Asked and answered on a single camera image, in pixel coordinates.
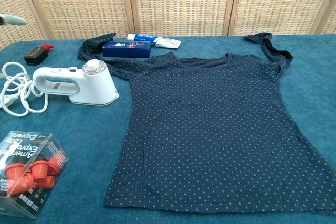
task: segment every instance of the blue box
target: blue box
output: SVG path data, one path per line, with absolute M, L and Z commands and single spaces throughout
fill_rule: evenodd
M 102 49 L 104 57 L 149 58 L 151 43 L 148 41 L 108 41 Z

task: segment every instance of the white garment steamer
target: white garment steamer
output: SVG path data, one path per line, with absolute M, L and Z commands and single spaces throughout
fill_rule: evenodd
M 75 104 L 104 106 L 119 97 L 105 62 L 97 59 L 89 60 L 82 69 L 39 68 L 33 84 L 45 94 L 67 95 Z

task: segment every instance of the navy polka dot t-shirt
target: navy polka dot t-shirt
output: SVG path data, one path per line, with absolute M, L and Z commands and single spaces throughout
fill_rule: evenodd
M 269 60 L 106 61 L 127 79 L 132 115 L 105 206 L 181 212 L 335 213 L 333 168 L 286 112 L 290 53 L 256 36 Z

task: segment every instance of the toothpaste tube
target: toothpaste tube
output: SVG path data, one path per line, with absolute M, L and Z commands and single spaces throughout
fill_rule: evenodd
M 164 47 L 164 48 L 178 48 L 180 41 L 176 39 L 168 39 L 157 36 L 149 36 L 144 34 L 128 34 L 128 41 L 149 41 L 152 47 Z

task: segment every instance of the red bottle cap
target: red bottle cap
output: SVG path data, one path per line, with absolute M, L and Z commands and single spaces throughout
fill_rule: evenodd
M 42 44 L 41 47 L 44 47 L 47 52 L 49 52 L 50 48 L 53 48 L 54 46 L 52 44 Z

